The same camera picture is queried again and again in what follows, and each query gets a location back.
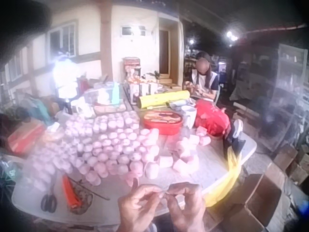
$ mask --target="red bag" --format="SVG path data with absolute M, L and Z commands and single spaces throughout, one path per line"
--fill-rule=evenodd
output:
M 204 127 L 208 134 L 220 137 L 230 130 L 230 120 L 228 116 L 209 101 L 198 100 L 196 104 L 197 117 L 196 127 Z

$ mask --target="red box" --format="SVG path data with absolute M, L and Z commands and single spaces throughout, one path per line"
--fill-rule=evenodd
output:
M 145 128 L 158 128 L 162 135 L 179 133 L 183 117 L 173 111 L 149 111 L 143 117 Z

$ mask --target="finger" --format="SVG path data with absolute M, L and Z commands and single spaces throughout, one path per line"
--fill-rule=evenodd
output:
M 155 215 L 155 210 L 157 209 L 162 197 L 163 193 L 154 193 L 146 203 L 144 207 L 145 210 L 148 211 L 149 214 Z
M 135 199 L 141 199 L 154 192 L 162 192 L 162 189 L 157 185 L 140 185 L 135 191 L 131 192 L 130 196 Z
M 172 195 L 182 194 L 184 196 L 187 196 L 187 195 L 202 195 L 200 186 L 195 185 L 195 184 L 191 184 L 189 182 L 172 184 L 172 185 L 169 186 L 167 193 L 172 194 Z
M 172 196 L 172 195 L 165 195 L 165 198 L 168 202 L 168 208 L 169 208 L 169 212 L 170 212 L 170 216 L 172 217 L 172 219 L 177 219 L 180 218 L 182 216 L 182 210 L 178 205 L 178 201 L 177 199 Z

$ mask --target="wooden beam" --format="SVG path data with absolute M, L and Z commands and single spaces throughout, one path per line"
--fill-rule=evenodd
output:
M 113 81 L 112 76 L 112 0 L 96 1 L 101 14 L 101 70 L 102 76 L 108 75 L 108 80 Z

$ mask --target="white cup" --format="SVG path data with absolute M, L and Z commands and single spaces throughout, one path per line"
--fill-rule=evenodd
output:
M 182 106 L 183 126 L 192 129 L 195 118 L 197 117 L 197 109 L 190 105 Z

